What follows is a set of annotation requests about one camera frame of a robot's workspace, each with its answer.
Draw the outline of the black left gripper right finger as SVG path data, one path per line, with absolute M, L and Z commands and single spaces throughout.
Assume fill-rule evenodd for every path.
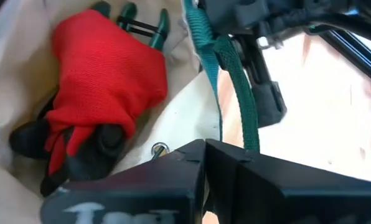
M 371 182 L 206 141 L 220 223 L 371 223 Z

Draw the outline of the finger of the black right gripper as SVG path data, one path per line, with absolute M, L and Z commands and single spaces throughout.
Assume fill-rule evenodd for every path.
M 287 112 L 278 82 L 269 74 L 263 54 L 256 40 L 246 35 L 235 37 L 239 44 L 238 55 L 255 97 L 258 126 L 263 128 L 279 123 Z

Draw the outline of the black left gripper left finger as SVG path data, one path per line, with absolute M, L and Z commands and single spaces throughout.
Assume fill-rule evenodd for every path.
M 202 222 L 205 141 L 192 141 L 165 156 L 88 182 L 69 182 L 40 210 L 42 223 Z

